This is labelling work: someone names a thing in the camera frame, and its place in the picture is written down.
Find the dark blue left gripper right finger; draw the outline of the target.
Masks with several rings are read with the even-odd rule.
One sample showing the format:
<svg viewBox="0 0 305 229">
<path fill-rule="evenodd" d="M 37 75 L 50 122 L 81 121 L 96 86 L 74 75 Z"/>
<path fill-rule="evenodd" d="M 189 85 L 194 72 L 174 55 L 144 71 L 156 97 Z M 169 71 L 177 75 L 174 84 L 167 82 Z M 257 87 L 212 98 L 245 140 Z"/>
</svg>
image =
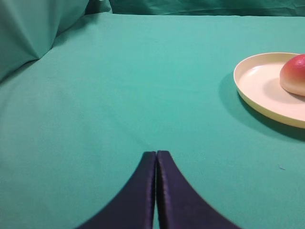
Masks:
<svg viewBox="0 0 305 229">
<path fill-rule="evenodd" d="M 156 201 L 161 229 L 238 229 L 189 184 L 170 152 L 158 151 Z"/>
</svg>

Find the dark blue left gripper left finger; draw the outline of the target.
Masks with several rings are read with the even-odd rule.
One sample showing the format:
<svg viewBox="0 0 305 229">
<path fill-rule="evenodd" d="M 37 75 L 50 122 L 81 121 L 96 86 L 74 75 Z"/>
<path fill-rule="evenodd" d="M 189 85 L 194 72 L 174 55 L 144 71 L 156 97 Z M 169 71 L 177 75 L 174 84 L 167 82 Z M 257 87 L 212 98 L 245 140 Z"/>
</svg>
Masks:
<svg viewBox="0 0 305 229">
<path fill-rule="evenodd" d="M 156 153 L 144 152 L 127 183 L 80 229 L 152 229 L 155 208 Z"/>
</svg>

